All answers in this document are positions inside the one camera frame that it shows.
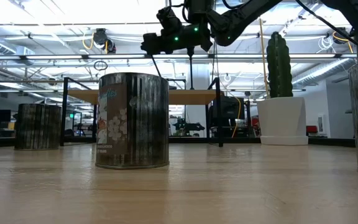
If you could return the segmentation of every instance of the white planter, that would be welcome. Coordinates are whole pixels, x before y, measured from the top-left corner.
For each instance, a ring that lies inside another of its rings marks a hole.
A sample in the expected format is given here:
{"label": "white planter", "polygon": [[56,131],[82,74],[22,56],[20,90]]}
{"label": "white planter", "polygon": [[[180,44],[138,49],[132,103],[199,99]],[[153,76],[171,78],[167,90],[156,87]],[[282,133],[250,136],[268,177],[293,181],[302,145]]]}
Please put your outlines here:
{"label": "white planter", "polygon": [[307,145],[303,97],[279,97],[258,102],[262,144]]}

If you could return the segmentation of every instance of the ceiling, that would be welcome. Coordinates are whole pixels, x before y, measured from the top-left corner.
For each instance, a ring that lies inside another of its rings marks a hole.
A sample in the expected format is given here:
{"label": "ceiling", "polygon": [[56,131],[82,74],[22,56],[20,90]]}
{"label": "ceiling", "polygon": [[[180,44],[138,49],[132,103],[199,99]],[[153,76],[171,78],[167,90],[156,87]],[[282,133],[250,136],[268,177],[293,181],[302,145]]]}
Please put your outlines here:
{"label": "ceiling", "polygon": [[[239,1],[228,1],[235,4]],[[173,0],[172,4],[181,4],[180,0]],[[117,54],[144,54],[140,49],[142,35],[148,32],[159,34],[161,25],[156,13],[167,5],[166,0],[0,0],[0,40],[10,45],[24,46],[36,55],[67,55],[67,54],[103,54],[100,49],[90,45],[90,38],[96,28],[105,28],[109,38],[116,47]],[[339,12],[321,4],[308,4],[312,10],[322,16],[336,27],[345,27],[348,31],[351,26],[346,18]],[[176,15],[184,22],[181,9],[174,8]],[[227,9],[217,2],[216,11],[224,13]],[[349,52],[346,44],[332,43],[332,39],[324,40],[326,34],[332,30],[309,14],[304,14],[302,8],[294,1],[283,1],[265,14],[263,20],[263,38],[257,37],[260,32],[258,21],[249,25],[242,35],[230,46],[218,46],[218,54],[261,54],[261,40],[265,46],[270,35],[275,31],[283,32],[291,54],[325,54],[332,52]],[[175,54],[185,54],[186,50],[177,50]],[[205,54],[197,47],[196,54]],[[157,74],[149,59],[138,60],[109,60],[107,70],[99,72],[93,68],[92,61],[64,61],[48,60],[44,63],[67,64],[71,67],[24,66],[12,61],[0,62],[0,68],[18,75],[12,79],[29,75],[33,80],[46,78],[72,77],[76,80],[86,80],[112,72],[143,72]],[[208,63],[212,71],[212,62]],[[186,78],[188,74],[188,61],[186,60],[157,60],[158,68],[164,77]],[[316,63],[292,63],[292,74],[296,76]],[[224,85],[236,88],[259,88],[263,85],[263,64],[260,62],[220,62],[219,72],[226,78]],[[97,85],[87,83],[91,88]],[[61,89],[56,86],[43,85],[45,89]]]}

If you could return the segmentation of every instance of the wooden tabletop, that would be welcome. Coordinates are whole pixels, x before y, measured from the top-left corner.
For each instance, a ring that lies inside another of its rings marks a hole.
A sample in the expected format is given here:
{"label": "wooden tabletop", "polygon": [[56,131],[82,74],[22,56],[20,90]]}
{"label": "wooden tabletop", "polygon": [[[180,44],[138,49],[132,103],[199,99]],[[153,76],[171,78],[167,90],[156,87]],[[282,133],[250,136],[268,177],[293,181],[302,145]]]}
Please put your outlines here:
{"label": "wooden tabletop", "polygon": [[[93,105],[98,104],[99,90],[69,90],[68,94]],[[215,90],[169,90],[170,105],[207,105],[215,97]]]}

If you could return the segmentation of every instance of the cactus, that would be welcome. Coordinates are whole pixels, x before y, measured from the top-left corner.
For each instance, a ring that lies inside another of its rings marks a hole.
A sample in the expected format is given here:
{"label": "cactus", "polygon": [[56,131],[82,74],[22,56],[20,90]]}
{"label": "cactus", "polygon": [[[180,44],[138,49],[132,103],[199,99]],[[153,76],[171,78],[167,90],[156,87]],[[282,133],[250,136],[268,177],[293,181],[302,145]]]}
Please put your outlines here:
{"label": "cactus", "polygon": [[278,32],[274,32],[268,41],[267,66],[270,97],[293,96],[290,50]]}

